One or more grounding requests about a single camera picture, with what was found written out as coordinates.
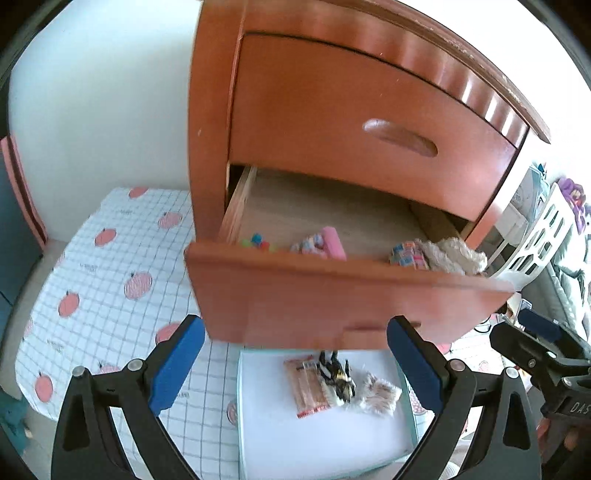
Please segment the cotton swabs bag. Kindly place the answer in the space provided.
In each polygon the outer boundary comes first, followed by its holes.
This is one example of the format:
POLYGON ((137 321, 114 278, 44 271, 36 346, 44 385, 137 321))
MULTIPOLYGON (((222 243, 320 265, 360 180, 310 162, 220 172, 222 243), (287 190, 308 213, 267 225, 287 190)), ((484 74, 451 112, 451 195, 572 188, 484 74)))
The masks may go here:
POLYGON ((363 411, 380 416, 393 416, 403 391, 386 379, 367 373, 360 391, 363 411))

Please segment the cream lace scrunchie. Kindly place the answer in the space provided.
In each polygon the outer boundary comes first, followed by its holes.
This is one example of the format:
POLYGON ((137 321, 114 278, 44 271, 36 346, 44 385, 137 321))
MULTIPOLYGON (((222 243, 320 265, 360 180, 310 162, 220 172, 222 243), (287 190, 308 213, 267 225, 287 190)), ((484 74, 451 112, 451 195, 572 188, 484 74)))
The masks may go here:
POLYGON ((416 239, 415 243, 426 258, 429 268, 451 274, 475 276, 488 266, 482 252, 472 250, 462 239, 450 237, 439 242, 416 239))

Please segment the toothpick packet brown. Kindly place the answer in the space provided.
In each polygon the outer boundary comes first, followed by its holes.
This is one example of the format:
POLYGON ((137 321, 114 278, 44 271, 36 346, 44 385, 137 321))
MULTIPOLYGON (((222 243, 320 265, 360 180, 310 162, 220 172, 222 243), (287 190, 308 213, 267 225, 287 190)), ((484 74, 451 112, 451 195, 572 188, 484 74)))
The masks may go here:
POLYGON ((284 360, 283 368, 294 395, 298 419, 332 407, 325 394, 325 384, 318 374, 317 360, 313 355, 284 360))

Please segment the colourful patterned small pack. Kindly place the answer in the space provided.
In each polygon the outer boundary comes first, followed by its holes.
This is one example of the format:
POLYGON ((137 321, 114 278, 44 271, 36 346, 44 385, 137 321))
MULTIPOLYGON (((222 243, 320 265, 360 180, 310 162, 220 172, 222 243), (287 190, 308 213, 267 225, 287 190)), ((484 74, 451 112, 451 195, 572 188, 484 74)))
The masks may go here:
POLYGON ((410 267, 415 270, 428 270, 429 265, 420 246, 414 241, 405 241, 395 245, 389 262, 392 265, 410 267))

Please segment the colourful plastic clips bundle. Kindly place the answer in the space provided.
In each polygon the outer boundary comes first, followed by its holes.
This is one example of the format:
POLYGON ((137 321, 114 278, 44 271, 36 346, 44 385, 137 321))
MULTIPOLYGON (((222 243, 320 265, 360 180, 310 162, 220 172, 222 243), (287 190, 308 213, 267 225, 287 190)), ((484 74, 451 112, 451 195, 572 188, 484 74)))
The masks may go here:
POLYGON ((273 246, 269 241, 263 238, 259 233, 254 233, 249 238, 240 239, 238 244, 245 248, 255 248, 260 251, 273 252, 276 251, 276 247, 273 246))

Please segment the pastel hair ties pack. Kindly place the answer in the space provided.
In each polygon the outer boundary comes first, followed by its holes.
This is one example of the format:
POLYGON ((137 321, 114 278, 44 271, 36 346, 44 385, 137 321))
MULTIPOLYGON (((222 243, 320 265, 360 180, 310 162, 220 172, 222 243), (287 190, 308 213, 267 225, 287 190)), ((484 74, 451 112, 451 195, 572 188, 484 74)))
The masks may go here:
POLYGON ((325 240, 321 233, 307 236, 300 242, 294 243, 290 247, 290 251, 298 254, 318 255, 322 257, 327 255, 327 252, 325 252, 325 240))

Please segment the pink eraser block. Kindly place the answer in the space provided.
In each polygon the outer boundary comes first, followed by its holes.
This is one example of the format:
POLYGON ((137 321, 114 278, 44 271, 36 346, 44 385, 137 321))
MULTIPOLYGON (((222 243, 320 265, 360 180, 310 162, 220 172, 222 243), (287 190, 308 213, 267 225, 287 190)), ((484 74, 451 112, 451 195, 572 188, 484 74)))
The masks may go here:
POLYGON ((335 228, 323 227, 321 234, 322 240, 324 240, 325 254, 331 259, 346 261, 346 252, 335 228))

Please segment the pomegranate print grid mat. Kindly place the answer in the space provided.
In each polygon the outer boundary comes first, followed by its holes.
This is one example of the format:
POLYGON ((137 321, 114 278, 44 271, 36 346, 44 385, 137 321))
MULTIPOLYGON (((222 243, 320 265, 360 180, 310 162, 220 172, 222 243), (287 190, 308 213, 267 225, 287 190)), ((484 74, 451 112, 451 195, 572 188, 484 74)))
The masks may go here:
MULTIPOLYGON (((82 224, 37 297, 15 360, 17 385, 56 420, 70 374, 122 369, 197 313, 183 253, 193 236, 185 190, 116 188, 82 224)), ((238 448, 240 347, 207 340, 160 419, 203 479, 242 478, 238 448)))

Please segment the white laundry basket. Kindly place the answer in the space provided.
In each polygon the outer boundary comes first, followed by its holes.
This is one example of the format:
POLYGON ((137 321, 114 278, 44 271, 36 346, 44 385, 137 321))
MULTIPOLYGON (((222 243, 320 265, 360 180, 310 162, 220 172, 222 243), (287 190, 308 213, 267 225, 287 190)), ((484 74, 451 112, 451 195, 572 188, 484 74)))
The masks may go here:
POLYGON ((572 208, 559 185, 553 183, 540 214, 525 230, 509 258, 496 266, 496 261, 510 244, 506 238, 489 257, 490 276, 508 281, 516 291, 521 291, 543 272, 567 234, 575 230, 572 208))

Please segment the white foam tray teal rim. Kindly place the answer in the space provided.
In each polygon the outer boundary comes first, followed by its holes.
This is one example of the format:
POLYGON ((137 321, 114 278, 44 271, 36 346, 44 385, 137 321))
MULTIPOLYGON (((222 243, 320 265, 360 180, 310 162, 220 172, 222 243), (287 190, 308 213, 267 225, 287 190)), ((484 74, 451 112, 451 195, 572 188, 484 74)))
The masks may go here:
POLYGON ((239 472, 245 479, 342 479, 405 460, 418 444, 409 396, 391 415, 338 406, 300 417, 287 360, 308 351, 245 349, 238 360, 239 472))

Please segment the dark blue cabinet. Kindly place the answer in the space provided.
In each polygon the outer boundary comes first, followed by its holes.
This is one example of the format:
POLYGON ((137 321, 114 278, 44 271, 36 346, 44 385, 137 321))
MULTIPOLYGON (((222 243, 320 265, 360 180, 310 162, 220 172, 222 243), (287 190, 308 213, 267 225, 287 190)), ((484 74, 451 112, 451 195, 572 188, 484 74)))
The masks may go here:
POLYGON ((1 331, 4 331, 21 290, 43 256, 48 235, 11 136, 1 139, 0 168, 1 331))

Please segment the lower wooden drawer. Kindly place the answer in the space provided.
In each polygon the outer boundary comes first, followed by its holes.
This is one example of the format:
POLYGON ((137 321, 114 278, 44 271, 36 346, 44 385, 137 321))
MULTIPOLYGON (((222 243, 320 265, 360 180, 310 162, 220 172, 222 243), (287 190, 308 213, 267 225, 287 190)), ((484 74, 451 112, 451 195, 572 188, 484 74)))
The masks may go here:
POLYGON ((505 281, 392 265, 401 242, 427 236, 418 205, 322 178, 247 167, 211 237, 185 253, 215 340, 273 349, 382 349, 391 318, 405 316, 434 343, 449 343, 503 306, 505 281), (290 247, 331 226, 346 261, 290 247), (276 247, 245 248, 259 233, 276 247))

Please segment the wooden drawer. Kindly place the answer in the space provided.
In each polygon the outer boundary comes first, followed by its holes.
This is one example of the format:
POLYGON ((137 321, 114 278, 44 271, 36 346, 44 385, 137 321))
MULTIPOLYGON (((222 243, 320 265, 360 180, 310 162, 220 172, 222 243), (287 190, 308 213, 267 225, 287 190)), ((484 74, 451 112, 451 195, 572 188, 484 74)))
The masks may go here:
POLYGON ((393 66, 318 42, 243 39, 232 163, 362 185, 474 221, 514 154, 479 116, 393 66))
POLYGON ((247 167, 211 237, 185 253, 215 340, 273 349, 382 349, 391 318, 405 316, 434 343, 449 343, 503 306, 505 281, 392 265, 401 242, 427 236, 418 205, 322 178, 247 167), (346 261, 290 247, 331 226, 346 261), (245 248, 259 233, 276 247, 245 248))

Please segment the orange wooden nightstand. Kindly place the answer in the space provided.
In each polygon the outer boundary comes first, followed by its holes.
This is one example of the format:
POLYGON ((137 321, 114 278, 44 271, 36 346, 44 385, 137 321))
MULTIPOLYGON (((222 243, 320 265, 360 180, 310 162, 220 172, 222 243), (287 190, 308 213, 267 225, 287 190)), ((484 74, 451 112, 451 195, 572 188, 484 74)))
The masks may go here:
POLYGON ((399 1, 206 1, 188 92, 194 225, 215 239, 245 165, 381 190, 481 243, 540 114, 477 48, 399 1))

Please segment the upper wooden drawer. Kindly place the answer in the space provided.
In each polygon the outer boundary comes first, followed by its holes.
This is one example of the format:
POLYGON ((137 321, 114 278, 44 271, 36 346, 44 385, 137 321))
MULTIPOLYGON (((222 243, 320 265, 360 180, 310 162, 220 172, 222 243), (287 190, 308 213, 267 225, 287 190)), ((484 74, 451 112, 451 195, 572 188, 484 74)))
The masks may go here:
POLYGON ((479 116, 393 66, 318 42, 243 39, 232 163, 362 185, 474 221, 514 154, 479 116))

